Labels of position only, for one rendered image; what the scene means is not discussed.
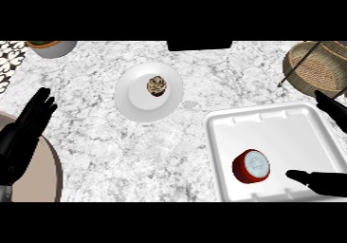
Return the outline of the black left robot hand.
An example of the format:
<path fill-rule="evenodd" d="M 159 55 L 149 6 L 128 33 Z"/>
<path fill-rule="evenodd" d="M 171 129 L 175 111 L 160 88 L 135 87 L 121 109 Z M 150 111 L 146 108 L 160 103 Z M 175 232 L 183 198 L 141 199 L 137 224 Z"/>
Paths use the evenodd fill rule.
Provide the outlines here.
<path fill-rule="evenodd" d="M 0 131 L 0 185 L 13 185 L 26 171 L 56 108 L 50 89 L 41 87 L 14 122 Z"/>

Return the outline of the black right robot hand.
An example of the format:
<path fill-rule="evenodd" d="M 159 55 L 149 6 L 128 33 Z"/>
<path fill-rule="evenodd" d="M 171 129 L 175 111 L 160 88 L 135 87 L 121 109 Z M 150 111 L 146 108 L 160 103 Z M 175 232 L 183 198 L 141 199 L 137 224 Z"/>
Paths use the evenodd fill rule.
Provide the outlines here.
<path fill-rule="evenodd" d="M 347 135 L 347 107 L 329 98 L 319 90 L 314 91 L 317 105 L 335 121 L 335 124 Z M 298 181 L 317 195 L 347 197 L 347 174 L 305 172 L 288 170 L 285 175 Z"/>

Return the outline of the white tray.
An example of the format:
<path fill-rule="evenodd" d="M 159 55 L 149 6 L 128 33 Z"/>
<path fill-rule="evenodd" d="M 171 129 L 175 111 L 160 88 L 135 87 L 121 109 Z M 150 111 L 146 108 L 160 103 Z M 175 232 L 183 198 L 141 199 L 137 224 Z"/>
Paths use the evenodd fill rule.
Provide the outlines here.
<path fill-rule="evenodd" d="M 273 103 L 211 112 L 203 129 L 215 194 L 223 202 L 336 201 L 285 176 L 289 170 L 347 174 L 347 156 L 311 103 Z M 270 175 L 245 184 L 231 173 L 231 162 L 249 149 L 265 156 Z"/>

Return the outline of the red can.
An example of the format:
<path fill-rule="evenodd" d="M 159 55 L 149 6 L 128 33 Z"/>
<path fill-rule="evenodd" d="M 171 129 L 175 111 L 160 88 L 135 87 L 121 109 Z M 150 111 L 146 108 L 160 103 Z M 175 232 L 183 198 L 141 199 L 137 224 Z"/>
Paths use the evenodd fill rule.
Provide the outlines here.
<path fill-rule="evenodd" d="M 231 162 L 231 173 L 246 184 L 262 181 L 270 174 L 270 163 L 259 151 L 248 149 Z"/>

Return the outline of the wicker tiered basket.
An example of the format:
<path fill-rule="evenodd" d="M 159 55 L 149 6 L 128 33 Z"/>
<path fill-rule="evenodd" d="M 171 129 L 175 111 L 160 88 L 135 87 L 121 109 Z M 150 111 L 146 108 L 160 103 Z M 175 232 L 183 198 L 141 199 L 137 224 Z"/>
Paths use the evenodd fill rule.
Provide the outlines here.
<path fill-rule="evenodd" d="M 347 41 L 304 41 L 286 52 L 282 60 L 283 78 L 310 97 L 319 90 L 335 98 L 347 89 Z"/>

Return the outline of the beige round stool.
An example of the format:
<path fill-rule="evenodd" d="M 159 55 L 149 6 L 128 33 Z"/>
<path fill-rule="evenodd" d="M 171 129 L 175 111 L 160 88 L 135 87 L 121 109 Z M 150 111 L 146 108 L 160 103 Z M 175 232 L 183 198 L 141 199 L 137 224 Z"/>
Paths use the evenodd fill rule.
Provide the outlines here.
<path fill-rule="evenodd" d="M 0 111 L 0 131 L 14 122 L 14 117 Z M 63 171 L 56 150 L 45 137 L 39 137 L 36 149 L 20 179 L 13 187 L 10 202 L 59 202 L 63 188 Z"/>

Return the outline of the grey plant pot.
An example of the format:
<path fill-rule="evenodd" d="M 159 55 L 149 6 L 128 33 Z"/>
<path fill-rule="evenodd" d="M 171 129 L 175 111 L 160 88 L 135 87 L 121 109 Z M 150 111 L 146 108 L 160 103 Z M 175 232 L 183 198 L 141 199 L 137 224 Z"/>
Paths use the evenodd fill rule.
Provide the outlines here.
<path fill-rule="evenodd" d="M 29 41 L 26 41 L 25 44 L 44 59 L 63 57 L 76 46 L 75 41 L 51 41 L 42 45 L 33 45 Z"/>

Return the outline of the white plate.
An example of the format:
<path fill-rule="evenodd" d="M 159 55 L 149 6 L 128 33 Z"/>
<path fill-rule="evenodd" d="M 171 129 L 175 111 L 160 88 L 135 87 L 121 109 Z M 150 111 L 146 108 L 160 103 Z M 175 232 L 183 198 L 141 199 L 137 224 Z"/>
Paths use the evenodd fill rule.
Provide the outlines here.
<path fill-rule="evenodd" d="M 177 109 L 183 98 L 183 82 L 175 70 L 162 63 L 143 63 L 119 77 L 115 104 L 134 122 L 156 122 Z"/>

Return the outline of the brown cupcake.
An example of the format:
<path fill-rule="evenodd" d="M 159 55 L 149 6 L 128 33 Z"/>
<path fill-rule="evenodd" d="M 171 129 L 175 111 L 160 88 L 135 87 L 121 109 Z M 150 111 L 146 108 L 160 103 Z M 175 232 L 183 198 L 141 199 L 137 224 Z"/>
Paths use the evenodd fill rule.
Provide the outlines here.
<path fill-rule="evenodd" d="M 149 94 L 159 97 L 165 93 L 166 82 L 160 76 L 155 76 L 149 79 L 146 83 L 146 90 Z"/>

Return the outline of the black appliance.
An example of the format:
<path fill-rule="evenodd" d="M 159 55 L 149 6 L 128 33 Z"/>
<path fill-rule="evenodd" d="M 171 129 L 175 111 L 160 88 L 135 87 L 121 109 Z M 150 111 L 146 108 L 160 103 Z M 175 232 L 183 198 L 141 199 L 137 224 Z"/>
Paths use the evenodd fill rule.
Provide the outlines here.
<path fill-rule="evenodd" d="M 230 48 L 231 41 L 218 42 L 180 42 L 168 41 L 168 51 L 186 51 L 186 50 L 205 50 L 205 49 L 223 49 Z"/>

